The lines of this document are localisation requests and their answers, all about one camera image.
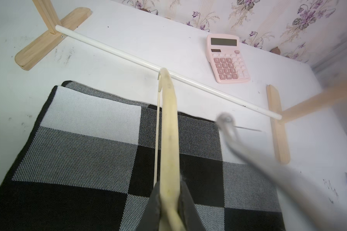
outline floral wallpaper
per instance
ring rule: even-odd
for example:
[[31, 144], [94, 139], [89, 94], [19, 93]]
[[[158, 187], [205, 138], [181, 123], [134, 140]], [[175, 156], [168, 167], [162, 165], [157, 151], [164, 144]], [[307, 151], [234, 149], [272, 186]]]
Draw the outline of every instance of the floral wallpaper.
[[282, 56], [318, 63], [347, 31], [347, 0], [113, 0]]

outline pink calculator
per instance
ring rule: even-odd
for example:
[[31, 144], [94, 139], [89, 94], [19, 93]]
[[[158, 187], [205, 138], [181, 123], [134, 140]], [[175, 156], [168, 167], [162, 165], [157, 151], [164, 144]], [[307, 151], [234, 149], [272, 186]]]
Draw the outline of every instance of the pink calculator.
[[239, 37], [235, 35], [207, 36], [207, 60], [211, 64], [216, 81], [220, 84], [243, 83], [250, 80], [238, 44]]

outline purple flower pattern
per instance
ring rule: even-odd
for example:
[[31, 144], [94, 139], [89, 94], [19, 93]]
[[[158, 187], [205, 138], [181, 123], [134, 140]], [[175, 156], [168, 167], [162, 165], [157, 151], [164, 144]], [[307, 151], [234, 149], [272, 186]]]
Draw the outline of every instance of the purple flower pattern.
[[130, 6], [139, 9], [139, 10], [143, 10], [145, 12], [149, 12], [149, 13], [154, 13], [155, 15], [158, 15], [158, 10], [154, 9], [154, 10], [150, 10], [151, 6], [148, 5], [148, 3], [151, 3], [152, 6], [154, 6], [154, 2], [159, 0], [141, 0], [139, 2], [139, 0], [123, 0], [122, 3], [126, 3], [129, 4]]
[[302, 62], [303, 58], [301, 56], [303, 56], [306, 53], [306, 49], [302, 49], [305, 47], [305, 44], [306, 44], [306, 42], [303, 42], [302, 44], [298, 45], [296, 47], [296, 49], [294, 49], [294, 51], [289, 52], [289, 53], [283, 53], [283, 56]]
[[251, 31], [248, 39], [242, 40], [242, 43], [262, 49], [265, 39], [270, 41], [270, 38], [275, 38], [275, 36], [271, 35], [270, 33], [271, 32], [266, 32], [259, 36], [257, 31]]
[[215, 12], [211, 12], [205, 17], [200, 15], [200, 12], [193, 11], [192, 14], [192, 20], [188, 21], [186, 24], [198, 28], [200, 30], [208, 31], [209, 32], [209, 22], [212, 21], [216, 23], [216, 20], [220, 19], [218, 16], [214, 16]]
[[135, 8], [137, 8], [139, 10], [141, 9], [141, 3], [139, 1], [136, 1]]
[[338, 0], [305, 0], [305, 4], [300, 5], [297, 10], [299, 16], [293, 20], [291, 25], [287, 25], [287, 30], [281, 35], [281, 37], [288, 35], [287, 40], [282, 42], [282, 44], [291, 43], [298, 38], [301, 31], [308, 28], [324, 15], [326, 18], [330, 17], [335, 12], [334, 6], [337, 3]]

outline calculator display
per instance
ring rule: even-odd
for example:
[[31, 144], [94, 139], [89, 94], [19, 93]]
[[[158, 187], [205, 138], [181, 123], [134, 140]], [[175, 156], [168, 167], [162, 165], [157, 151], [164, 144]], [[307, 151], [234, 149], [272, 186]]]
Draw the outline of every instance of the calculator display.
[[236, 46], [236, 39], [211, 38], [211, 45]]

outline white rod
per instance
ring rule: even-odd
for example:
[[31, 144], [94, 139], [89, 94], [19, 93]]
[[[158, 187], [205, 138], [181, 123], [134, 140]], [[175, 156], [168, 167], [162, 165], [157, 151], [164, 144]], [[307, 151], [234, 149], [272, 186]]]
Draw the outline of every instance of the white rod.
[[154, 178], [153, 187], [157, 183], [157, 171], [158, 171], [158, 136], [159, 136], [159, 104], [160, 104], [161, 93], [158, 91], [158, 102], [157, 102], [157, 122], [155, 125], [155, 150], [154, 150]]
[[[159, 70], [161, 69], [161, 67], [156, 65], [156, 64], [153, 64], [151, 62], [148, 62], [148, 61], [145, 61], [143, 59], [140, 59], [140, 58], [138, 58], [136, 56], [130, 55], [128, 53], [125, 53], [125, 52], [120, 51], [118, 49], [115, 49], [113, 47], [110, 47], [110, 46], [108, 46], [108, 45], [106, 45], [104, 43], [101, 43], [101, 42], [99, 42], [97, 40], [94, 40], [94, 39], [91, 39], [89, 37], [86, 37], [84, 35], [81, 35], [81, 34], [79, 34], [77, 32], [74, 32], [73, 30], [69, 30], [69, 29], [67, 29], [65, 27], [62, 27], [60, 25], [56, 25], [56, 30], [58, 32], [62, 33], [62, 34], [65, 34], [65, 35], [69, 36], [69, 37], [72, 37], [72, 38], [77, 39], [77, 40], [79, 40], [81, 42], [87, 43], [87, 44], [92, 45], [92, 46], [94, 46], [96, 48], [99, 48], [99, 49], [102, 49], [102, 50], [104, 50], [106, 52], [109, 52], [109, 53], [112, 53], [114, 55], [117, 55], [117, 56], [119, 56], [121, 58], [127, 59], [127, 60], [129, 60], [131, 62], [139, 64], [139, 65], [141, 65], [143, 67], [149, 68], [149, 69], [151, 69], [153, 71], [159, 72]], [[244, 101], [242, 99], [236, 98], [236, 97], [234, 97], [232, 95], [229, 95], [229, 94], [226, 94], [226, 93], [224, 93], [222, 91], [216, 90], [213, 87], [210, 87], [210, 86], [201, 84], [201, 83], [199, 83], [197, 81], [188, 79], [187, 77], [185, 77], [183, 75], [180, 75], [180, 74], [178, 74], [176, 72], [173, 72], [173, 71], [169, 70], [169, 73], [170, 73], [170, 75], [171, 75], [171, 77], [173, 79], [176, 79], [178, 81], [184, 82], [186, 84], [189, 84], [191, 86], [194, 86], [196, 88], [204, 90], [204, 91], [206, 91], [208, 93], [211, 93], [213, 95], [217, 95], [218, 97], [221, 97], [223, 99], [227, 99], [228, 101], [231, 101], [233, 103], [239, 104], [239, 105], [241, 105], [241, 106], [243, 106], [245, 108], [254, 110], [256, 112], [259, 112], [261, 114], [267, 115], [267, 116], [272, 117], [272, 118], [275, 118], [277, 120], [280, 120], [282, 118], [282, 116], [280, 114], [278, 114], [278, 113], [269, 111], [269, 110], [264, 109], [264, 108], [260, 108], [260, 107], [254, 105], [254, 104], [248, 103], [247, 101]]]

